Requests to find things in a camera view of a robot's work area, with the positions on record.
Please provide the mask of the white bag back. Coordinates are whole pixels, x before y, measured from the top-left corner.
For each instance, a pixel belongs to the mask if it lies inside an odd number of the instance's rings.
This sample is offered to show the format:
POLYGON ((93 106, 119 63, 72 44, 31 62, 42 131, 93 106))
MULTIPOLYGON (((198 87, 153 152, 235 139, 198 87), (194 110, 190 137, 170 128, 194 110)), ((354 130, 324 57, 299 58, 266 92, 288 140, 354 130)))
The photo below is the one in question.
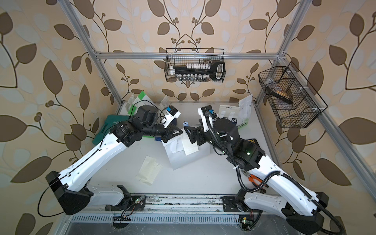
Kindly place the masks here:
POLYGON ((173 170, 210 155, 208 143, 201 146, 197 143, 192 144, 184 128, 181 130, 183 131, 181 135, 168 140, 167 143, 162 142, 173 170))

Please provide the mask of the green white cool tea bag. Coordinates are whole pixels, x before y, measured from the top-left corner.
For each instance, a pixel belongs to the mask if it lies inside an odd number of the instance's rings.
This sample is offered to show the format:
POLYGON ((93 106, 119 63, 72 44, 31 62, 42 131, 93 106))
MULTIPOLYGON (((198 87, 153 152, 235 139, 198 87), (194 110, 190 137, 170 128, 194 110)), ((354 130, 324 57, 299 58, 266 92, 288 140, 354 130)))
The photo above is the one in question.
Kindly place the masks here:
POLYGON ((141 91, 141 93, 134 96, 136 99, 133 103, 131 111, 128 113, 129 116, 134 115, 137 112, 138 108, 143 105, 154 105, 154 102, 148 97, 148 95, 144 91, 141 91))

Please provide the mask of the small dark navy bag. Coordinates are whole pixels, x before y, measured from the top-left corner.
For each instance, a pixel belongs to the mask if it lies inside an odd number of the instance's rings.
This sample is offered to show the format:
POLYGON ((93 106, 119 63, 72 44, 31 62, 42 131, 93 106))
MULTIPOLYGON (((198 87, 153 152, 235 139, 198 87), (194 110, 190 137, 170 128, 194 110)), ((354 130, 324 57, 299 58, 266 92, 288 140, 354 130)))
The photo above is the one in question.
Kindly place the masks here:
POLYGON ((125 105, 126 113, 127 113, 127 114, 131 111, 135 99, 136 99, 136 98, 135 98, 134 94, 132 94, 132 95, 130 96, 130 98, 128 99, 128 101, 127 101, 127 103, 126 103, 126 105, 125 105))

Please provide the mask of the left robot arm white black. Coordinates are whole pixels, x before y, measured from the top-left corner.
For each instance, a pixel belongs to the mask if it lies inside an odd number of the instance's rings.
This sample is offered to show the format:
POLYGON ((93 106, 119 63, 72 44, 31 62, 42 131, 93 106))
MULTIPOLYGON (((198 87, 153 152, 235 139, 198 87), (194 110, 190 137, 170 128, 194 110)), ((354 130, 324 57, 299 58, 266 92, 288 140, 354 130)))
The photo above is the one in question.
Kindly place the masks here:
POLYGON ((61 172, 51 171, 46 180, 66 215, 74 215, 87 206, 106 205, 125 211, 136 205, 123 185, 98 189, 89 181, 112 158, 138 142, 144 136, 158 137, 164 143, 183 132, 172 121, 180 116, 172 105, 166 108, 161 123, 157 123, 158 109, 152 105, 139 107, 135 115, 109 128, 109 133, 91 151, 61 172))

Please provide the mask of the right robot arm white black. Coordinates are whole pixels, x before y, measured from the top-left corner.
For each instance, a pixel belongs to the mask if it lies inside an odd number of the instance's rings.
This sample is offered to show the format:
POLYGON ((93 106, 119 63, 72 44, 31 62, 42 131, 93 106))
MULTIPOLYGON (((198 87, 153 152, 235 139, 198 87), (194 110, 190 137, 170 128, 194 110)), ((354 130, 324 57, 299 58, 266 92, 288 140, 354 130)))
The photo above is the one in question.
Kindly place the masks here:
POLYGON ((305 235, 334 234, 323 227, 327 215, 338 227, 336 234, 345 234, 344 226, 326 209, 329 198, 325 193, 308 190, 285 173, 255 142, 242 139, 231 121, 205 117, 202 122, 198 127, 185 127, 185 132, 193 144, 211 144, 234 165, 244 192, 238 207, 273 213, 305 235))

